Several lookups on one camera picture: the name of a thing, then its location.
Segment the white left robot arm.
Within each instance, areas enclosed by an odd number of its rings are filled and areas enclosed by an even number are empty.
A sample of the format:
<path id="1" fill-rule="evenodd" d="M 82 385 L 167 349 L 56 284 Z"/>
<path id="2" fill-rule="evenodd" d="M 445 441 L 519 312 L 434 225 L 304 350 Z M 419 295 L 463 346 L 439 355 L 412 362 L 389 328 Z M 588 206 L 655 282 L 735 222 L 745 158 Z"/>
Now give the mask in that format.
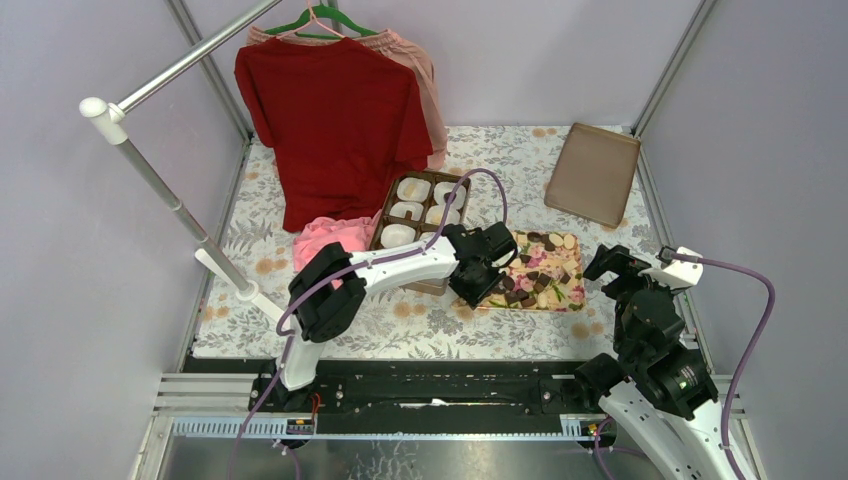
<path id="1" fill-rule="evenodd" d="M 277 361 L 272 398 L 288 411 L 309 401 L 325 343 L 344 333 L 371 295 L 425 280 L 444 280 L 475 308 L 505 278 L 519 248 L 502 222 L 482 229 L 458 224 L 399 247 L 350 253 L 324 247 L 289 285 L 278 321 L 286 344 Z"/>

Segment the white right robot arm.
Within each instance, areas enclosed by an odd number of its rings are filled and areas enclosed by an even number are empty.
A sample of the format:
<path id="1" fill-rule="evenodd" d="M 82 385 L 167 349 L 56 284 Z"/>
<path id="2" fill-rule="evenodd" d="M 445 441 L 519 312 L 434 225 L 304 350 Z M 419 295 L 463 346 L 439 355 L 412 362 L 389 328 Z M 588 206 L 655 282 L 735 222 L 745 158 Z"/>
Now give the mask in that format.
<path id="1" fill-rule="evenodd" d="M 775 304 L 773 283 L 745 267 L 705 258 L 684 247 L 663 247 L 659 268 L 621 245 L 598 247 L 584 271 L 587 280 L 615 278 L 602 292 L 615 302 L 612 355 L 599 354 L 578 367 L 566 394 L 583 410 L 602 411 L 624 428 L 666 479 L 754 479 L 730 429 L 740 375 Z M 682 341 L 684 320 L 677 294 L 695 286 L 712 266 L 747 275 L 767 290 L 759 325 L 720 394 L 698 348 Z"/>

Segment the gold chocolate box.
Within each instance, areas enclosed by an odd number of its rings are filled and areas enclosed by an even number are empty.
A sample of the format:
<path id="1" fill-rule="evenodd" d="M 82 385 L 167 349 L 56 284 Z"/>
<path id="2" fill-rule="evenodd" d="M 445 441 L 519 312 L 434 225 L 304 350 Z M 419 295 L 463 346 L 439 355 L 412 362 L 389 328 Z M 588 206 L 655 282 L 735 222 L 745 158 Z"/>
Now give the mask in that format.
<path id="1" fill-rule="evenodd" d="M 471 181 L 458 175 L 425 170 L 396 179 L 381 209 L 368 248 L 380 250 L 426 240 L 442 220 L 463 222 Z"/>

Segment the floral chocolate tray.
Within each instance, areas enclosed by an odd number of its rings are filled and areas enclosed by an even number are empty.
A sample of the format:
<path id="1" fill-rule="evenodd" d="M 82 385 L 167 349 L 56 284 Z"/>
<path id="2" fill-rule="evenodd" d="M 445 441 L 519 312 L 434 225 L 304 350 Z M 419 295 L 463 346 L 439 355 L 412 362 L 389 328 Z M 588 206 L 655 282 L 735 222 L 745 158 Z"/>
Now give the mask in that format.
<path id="1" fill-rule="evenodd" d="M 514 230 L 511 235 L 515 250 L 497 240 L 472 243 L 481 248 L 477 257 L 492 266 L 503 263 L 492 258 L 499 251 L 509 261 L 503 268 L 506 277 L 479 306 L 551 312 L 582 310 L 587 294 L 577 237 L 572 233 L 522 230 Z"/>

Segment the pink cloth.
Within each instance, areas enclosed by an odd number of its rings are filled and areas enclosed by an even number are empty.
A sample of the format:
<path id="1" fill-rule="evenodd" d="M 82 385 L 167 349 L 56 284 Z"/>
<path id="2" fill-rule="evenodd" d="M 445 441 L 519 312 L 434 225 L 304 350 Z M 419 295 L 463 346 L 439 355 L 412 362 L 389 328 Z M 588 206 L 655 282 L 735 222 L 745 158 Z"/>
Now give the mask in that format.
<path id="1" fill-rule="evenodd" d="M 346 252 L 365 251 L 374 235 L 382 211 L 372 217 L 335 220 L 318 217 L 304 226 L 293 240 L 293 266 L 300 272 L 325 246 L 340 243 Z"/>

